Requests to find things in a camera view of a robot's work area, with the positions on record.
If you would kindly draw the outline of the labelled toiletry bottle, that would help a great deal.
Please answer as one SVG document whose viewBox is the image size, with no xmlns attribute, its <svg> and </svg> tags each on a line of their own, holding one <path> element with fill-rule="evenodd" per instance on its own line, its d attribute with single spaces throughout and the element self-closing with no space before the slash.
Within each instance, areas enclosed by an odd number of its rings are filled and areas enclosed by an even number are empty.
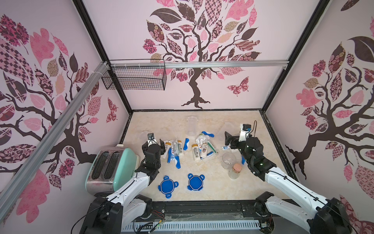
<svg viewBox="0 0 374 234">
<path fill-rule="evenodd" d="M 198 162 L 201 160 L 200 157 L 200 149 L 198 147 L 198 144 L 193 144 L 192 145 L 192 153 L 193 153 L 193 159 L 195 162 Z"/>
<path fill-rule="evenodd" d="M 208 150 L 209 150 L 209 146 L 207 143 L 203 143 L 202 144 L 202 150 L 201 150 L 201 154 L 200 154 L 200 157 L 202 159 L 205 159 L 207 157 L 207 154 L 208 154 Z"/>
<path fill-rule="evenodd" d="M 170 141 L 165 141 L 164 144 L 165 144 L 165 156 L 167 156 L 168 151 L 171 148 L 171 142 Z"/>
</svg>

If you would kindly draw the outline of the blue lid toiletry container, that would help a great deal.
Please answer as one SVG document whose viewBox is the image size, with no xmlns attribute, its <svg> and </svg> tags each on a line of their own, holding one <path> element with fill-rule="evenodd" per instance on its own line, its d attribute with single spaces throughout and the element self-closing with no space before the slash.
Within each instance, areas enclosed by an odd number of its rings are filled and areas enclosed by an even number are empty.
<svg viewBox="0 0 374 234">
<path fill-rule="evenodd" d="M 139 140 L 142 144 L 148 142 L 149 131 L 142 131 L 139 135 Z"/>
<path fill-rule="evenodd" d="M 189 137 L 194 137 L 197 135 L 197 124 L 198 124 L 198 118 L 196 116 L 188 116 L 187 117 L 187 135 Z"/>
<path fill-rule="evenodd" d="M 236 127 L 231 122 L 225 122 L 222 127 L 222 131 L 223 133 L 228 132 L 229 134 L 234 135 L 236 133 Z"/>
</svg>

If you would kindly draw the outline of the green toothbrush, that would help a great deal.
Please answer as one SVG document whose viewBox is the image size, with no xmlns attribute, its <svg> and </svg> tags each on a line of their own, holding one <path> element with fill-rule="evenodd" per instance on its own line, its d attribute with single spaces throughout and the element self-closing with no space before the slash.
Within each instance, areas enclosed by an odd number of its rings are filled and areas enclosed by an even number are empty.
<svg viewBox="0 0 374 234">
<path fill-rule="evenodd" d="M 213 146 L 213 144 L 210 141 L 208 141 L 207 144 L 210 147 L 210 149 L 212 150 L 212 152 L 214 154 L 217 154 L 217 149 Z"/>
</svg>

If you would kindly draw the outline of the clear plastic toiletry bag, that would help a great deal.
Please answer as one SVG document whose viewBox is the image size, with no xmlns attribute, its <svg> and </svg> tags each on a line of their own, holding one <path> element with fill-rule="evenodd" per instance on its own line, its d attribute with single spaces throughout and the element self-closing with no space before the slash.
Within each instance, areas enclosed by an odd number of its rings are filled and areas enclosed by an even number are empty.
<svg viewBox="0 0 374 234">
<path fill-rule="evenodd" d="M 202 144 L 206 143 L 208 140 L 210 140 L 210 136 L 205 135 L 204 133 L 201 133 L 196 138 L 196 143 L 200 147 Z"/>
</svg>

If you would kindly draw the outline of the detached blue lid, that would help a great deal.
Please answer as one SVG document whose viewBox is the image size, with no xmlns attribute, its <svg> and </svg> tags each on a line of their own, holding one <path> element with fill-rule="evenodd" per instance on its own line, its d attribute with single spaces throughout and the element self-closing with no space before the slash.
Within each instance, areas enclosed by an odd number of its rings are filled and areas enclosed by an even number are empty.
<svg viewBox="0 0 374 234">
<path fill-rule="evenodd" d="M 179 186 L 179 182 L 173 181 L 169 176 L 165 175 L 162 182 L 158 185 L 158 190 L 165 195 L 166 199 L 172 197 L 172 193 Z"/>
<path fill-rule="evenodd" d="M 193 174 L 188 174 L 188 186 L 187 189 L 190 191 L 200 191 L 203 189 L 204 186 L 204 180 L 205 176 L 204 175 L 193 175 Z"/>
</svg>

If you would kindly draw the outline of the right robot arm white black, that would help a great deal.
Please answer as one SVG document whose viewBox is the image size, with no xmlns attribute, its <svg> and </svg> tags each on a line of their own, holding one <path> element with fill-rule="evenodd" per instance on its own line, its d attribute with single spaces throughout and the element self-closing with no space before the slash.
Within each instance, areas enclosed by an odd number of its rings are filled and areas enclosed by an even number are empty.
<svg viewBox="0 0 374 234">
<path fill-rule="evenodd" d="M 239 150 L 254 176 L 293 200 L 290 203 L 271 192 L 264 192 L 256 199 L 259 215 L 281 216 L 310 234 L 350 234 L 354 231 L 340 200 L 319 195 L 288 176 L 265 157 L 263 145 L 250 131 L 242 130 L 238 136 L 225 132 L 225 145 Z"/>
</svg>

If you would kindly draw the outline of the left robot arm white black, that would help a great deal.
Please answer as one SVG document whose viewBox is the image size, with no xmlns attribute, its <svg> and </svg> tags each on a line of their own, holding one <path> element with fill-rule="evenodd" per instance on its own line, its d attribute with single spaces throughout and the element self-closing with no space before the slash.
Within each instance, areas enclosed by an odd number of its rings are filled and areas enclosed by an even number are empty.
<svg viewBox="0 0 374 234">
<path fill-rule="evenodd" d="M 119 234 L 122 227 L 152 210 L 152 199 L 140 193 L 157 177 L 161 168 L 161 155 L 166 152 L 162 140 L 148 139 L 142 145 L 145 158 L 135 175 L 117 191 L 107 196 L 97 195 L 90 204 L 80 234 Z"/>
</svg>

